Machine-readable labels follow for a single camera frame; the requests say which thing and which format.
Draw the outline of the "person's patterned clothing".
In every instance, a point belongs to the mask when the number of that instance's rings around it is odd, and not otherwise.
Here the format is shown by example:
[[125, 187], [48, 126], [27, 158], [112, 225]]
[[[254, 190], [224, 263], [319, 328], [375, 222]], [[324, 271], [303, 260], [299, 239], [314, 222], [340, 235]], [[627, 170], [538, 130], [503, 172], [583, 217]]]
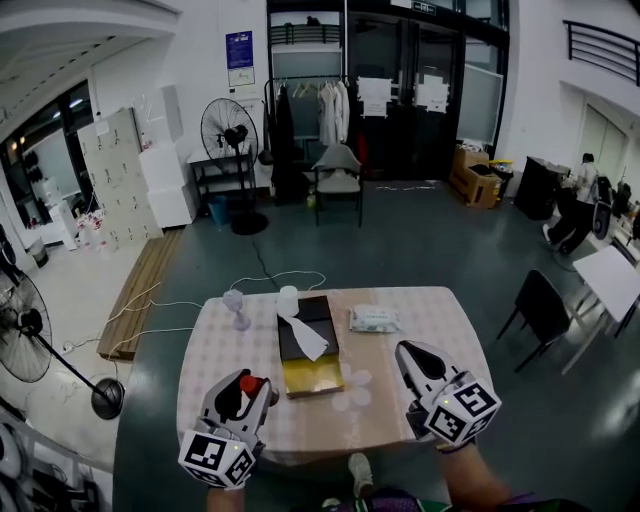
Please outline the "person's patterned clothing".
[[519, 494], [495, 507], [459, 507], [419, 499], [406, 491], [386, 488], [366, 498], [338, 502], [327, 500], [315, 512], [593, 512], [568, 499], [541, 500], [533, 494]]

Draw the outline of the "black glass double door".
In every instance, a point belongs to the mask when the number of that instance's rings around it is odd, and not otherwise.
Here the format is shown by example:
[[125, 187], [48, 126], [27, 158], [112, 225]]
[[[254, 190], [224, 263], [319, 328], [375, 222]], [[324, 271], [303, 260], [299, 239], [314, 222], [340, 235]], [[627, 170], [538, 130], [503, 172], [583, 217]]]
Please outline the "black glass double door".
[[[464, 33], [432, 16], [388, 6], [381, 13], [350, 10], [347, 34], [349, 76], [392, 80], [387, 117], [361, 117], [358, 125], [370, 177], [446, 180], [460, 113]], [[415, 85], [424, 75], [449, 84], [445, 114], [414, 105]]]

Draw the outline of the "blue waste bin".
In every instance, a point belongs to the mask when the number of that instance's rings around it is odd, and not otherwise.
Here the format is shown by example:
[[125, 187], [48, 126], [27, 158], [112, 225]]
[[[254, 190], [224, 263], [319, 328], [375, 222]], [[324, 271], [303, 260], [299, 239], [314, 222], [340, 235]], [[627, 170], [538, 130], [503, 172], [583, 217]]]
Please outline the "blue waste bin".
[[227, 198], [224, 195], [212, 195], [207, 199], [207, 206], [213, 222], [218, 226], [229, 223]]

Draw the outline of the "black hanging coat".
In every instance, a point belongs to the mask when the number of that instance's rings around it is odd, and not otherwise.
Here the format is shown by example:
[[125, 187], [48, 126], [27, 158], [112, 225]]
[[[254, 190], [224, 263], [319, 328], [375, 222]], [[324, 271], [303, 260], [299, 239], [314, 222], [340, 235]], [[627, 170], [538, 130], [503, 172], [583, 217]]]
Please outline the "black hanging coat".
[[275, 203], [277, 206], [281, 206], [303, 201], [306, 199], [310, 181], [304, 172], [294, 164], [296, 156], [294, 126], [285, 85], [281, 85], [278, 91], [273, 135], [275, 162], [272, 184], [275, 188]]

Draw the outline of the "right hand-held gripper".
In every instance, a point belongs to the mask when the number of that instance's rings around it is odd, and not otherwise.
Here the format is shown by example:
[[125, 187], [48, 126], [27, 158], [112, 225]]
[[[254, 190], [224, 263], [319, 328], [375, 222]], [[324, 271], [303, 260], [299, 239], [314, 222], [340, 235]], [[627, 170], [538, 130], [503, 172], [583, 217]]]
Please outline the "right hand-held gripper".
[[[468, 371], [460, 373], [453, 358], [435, 346], [404, 340], [397, 344], [394, 356], [406, 388], [416, 399], [406, 418], [418, 440], [433, 434], [449, 445], [461, 446], [482, 432], [502, 406], [483, 379]], [[431, 381], [448, 382], [421, 397], [414, 375], [417, 367]]]

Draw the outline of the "black cabinet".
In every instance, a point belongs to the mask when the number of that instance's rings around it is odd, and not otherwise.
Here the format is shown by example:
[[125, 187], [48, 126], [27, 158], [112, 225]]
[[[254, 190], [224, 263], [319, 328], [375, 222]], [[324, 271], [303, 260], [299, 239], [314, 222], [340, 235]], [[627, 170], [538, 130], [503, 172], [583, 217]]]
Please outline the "black cabinet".
[[514, 205], [531, 220], [550, 219], [556, 207], [557, 193], [569, 174], [569, 167], [528, 156]]

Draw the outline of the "black bin with yellow bag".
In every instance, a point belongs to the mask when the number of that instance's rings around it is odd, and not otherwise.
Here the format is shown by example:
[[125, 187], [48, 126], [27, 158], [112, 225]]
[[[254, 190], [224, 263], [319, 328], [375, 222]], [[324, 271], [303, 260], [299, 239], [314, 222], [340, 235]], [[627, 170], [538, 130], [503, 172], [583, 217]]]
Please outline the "black bin with yellow bag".
[[498, 190], [498, 200], [501, 201], [506, 193], [509, 182], [514, 177], [513, 161], [506, 159], [496, 159], [489, 161], [489, 168], [493, 174], [500, 178]]

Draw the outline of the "blue wall poster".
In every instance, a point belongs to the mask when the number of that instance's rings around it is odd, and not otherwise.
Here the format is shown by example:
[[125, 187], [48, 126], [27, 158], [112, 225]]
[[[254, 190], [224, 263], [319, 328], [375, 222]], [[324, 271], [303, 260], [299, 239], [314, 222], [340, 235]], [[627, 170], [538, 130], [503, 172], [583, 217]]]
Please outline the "blue wall poster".
[[225, 36], [225, 46], [228, 70], [254, 66], [253, 33], [251, 31], [228, 33]]

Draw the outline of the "black and gold box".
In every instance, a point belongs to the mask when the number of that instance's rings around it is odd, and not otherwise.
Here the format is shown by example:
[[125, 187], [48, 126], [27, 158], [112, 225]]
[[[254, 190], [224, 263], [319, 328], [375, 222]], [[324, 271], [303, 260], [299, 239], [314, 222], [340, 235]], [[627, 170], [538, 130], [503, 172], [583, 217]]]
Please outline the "black and gold box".
[[340, 348], [328, 298], [302, 297], [295, 287], [285, 286], [277, 296], [276, 313], [287, 397], [342, 391]]

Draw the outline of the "dark upholstered chair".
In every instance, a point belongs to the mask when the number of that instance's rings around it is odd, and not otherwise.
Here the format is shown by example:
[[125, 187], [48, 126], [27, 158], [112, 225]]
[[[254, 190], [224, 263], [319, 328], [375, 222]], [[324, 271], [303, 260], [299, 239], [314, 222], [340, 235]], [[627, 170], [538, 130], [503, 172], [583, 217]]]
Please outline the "dark upholstered chair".
[[524, 320], [522, 328], [529, 327], [538, 340], [534, 351], [516, 367], [515, 372], [519, 373], [568, 332], [571, 317], [559, 292], [537, 269], [527, 273], [514, 304], [514, 310], [498, 333], [497, 340], [506, 333], [518, 315]]

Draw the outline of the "person's white shoe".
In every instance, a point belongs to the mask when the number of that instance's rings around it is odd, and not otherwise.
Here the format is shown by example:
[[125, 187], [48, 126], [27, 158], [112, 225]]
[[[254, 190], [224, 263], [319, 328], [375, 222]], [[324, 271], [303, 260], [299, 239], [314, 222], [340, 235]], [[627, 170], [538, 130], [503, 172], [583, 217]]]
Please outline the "person's white shoe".
[[353, 494], [364, 497], [374, 487], [373, 473], [369, 459], [363, 453], [353, 453], [349, 457], [348, 469], [353, 477]]

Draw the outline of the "black pedestal fan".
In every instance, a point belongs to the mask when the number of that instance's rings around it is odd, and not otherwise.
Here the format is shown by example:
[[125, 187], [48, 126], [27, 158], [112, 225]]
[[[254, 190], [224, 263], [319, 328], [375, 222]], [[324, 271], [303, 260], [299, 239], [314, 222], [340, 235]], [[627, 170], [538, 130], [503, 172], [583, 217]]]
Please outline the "black pedestal fan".
[[38, 288], [26, 275], [0, 273], [0, 365], [25, 383], [40, 381], [56, 360], [90, 391], [93, 412], [112, 420], [122, 410], [125, 388], [116, 378], [92, 383], [53, 346], [51, 321]]
[[[213, 100], [205, 108], [200, 124], [201, 142], [210, 158], [216, 158], [216, 151], [226, 154], [234, 151], [236, 159], [240, 152], [250, 150], [255, 164], [258, 157], [258, 135], [255, 124], [238, 102], [230, 98]], [[267, 217], [255, 210], [231, 217], [231, 230], [236, 235], [253, 236], [268, 226]]]

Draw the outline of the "person's left forearm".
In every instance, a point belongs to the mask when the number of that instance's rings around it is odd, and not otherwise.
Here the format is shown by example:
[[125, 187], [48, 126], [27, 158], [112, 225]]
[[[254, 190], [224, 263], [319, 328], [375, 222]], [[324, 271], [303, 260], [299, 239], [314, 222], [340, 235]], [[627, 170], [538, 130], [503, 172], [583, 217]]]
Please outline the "person's left forearm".
[[207, 492], [206, 512], [245, 512], [245, 489], [210, 488]]

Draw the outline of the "white hanging coats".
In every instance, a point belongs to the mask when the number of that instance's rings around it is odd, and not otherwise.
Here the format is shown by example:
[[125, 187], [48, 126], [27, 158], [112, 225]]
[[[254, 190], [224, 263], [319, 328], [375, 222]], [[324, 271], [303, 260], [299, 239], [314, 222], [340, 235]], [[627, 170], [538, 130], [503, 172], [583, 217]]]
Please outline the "white hanging coats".
[[326, 83], [318, 93], [319, 141], [325, 146], [345, 143], [349, 134], [350, 103], [343, 81]]

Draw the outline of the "table with checked tablecloth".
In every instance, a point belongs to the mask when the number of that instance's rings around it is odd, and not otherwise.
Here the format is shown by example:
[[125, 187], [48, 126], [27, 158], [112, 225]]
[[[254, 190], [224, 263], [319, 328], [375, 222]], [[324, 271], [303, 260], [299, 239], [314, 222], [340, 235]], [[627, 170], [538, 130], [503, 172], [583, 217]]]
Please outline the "table with checked tablecloth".
[[[405, 414], [413, 399], [395, 362], [401, 340], [426, 342], [446, 351], [459, 370], [491, 380], [478, 336], [454, 293], [440, 286], [327, 290], [345, 387], [337, 393], [286, 396], [276, 327], [276, 296], [247, 295], [251, 325], [237, 331], [219, 298], [206, 301], [189, 338], [177, 396], [177, 432], [194, 427], [205, 394], [230, 373], [248, 368], [268, 377], [280, 398], [259, 431], [265, 459], [296, 466], [350, 452], [412, 442]], [[395, 309], [401, 330], [353, 333], [349, 310], [357, 304]]]

